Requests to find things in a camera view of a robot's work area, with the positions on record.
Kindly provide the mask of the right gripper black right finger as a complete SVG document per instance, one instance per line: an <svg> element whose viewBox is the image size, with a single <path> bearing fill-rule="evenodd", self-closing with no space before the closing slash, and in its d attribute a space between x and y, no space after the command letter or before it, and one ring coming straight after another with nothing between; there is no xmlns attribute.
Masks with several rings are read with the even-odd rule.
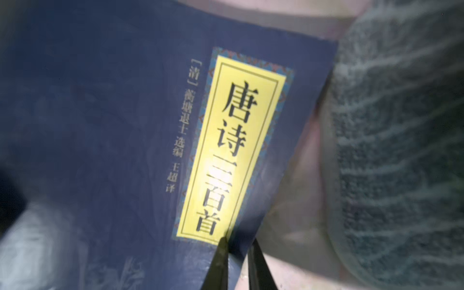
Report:
<svg viewBox="0 0 464 290"><path fill-rule="evenodd" d="M248 251L248 278L250 290L278 290L257 239Z"/></svg>

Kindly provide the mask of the grey wiping cloth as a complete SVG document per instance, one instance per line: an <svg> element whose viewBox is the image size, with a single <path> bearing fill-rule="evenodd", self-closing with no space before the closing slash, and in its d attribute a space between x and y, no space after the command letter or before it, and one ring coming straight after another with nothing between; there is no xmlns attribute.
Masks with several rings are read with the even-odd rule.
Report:
<svg viewBox="0 0 464 290"><path fill-rule="evenodd" d="M373 1L320 111L327 231L377 290L464 287L464 4Z"/></svg>

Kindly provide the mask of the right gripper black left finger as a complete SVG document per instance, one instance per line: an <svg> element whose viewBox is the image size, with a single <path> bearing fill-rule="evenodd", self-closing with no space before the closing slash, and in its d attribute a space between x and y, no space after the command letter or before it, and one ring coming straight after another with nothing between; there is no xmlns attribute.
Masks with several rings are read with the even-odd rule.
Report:
<svg viewBox="0 0 464 290"><path fill-rule="evenodd" d="M228 290L228 240L219 240L201 290Z"/></svg>

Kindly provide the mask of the blue book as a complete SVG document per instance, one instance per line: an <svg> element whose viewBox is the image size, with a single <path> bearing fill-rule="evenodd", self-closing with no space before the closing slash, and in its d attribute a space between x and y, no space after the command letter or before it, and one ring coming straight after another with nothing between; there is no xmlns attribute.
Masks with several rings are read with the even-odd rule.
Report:
<svg viewBox="0 0 464 290"><path fill-rule="evenodd" d="M238 280L338 44L177 1L1 2L1 288Z"/></svg>

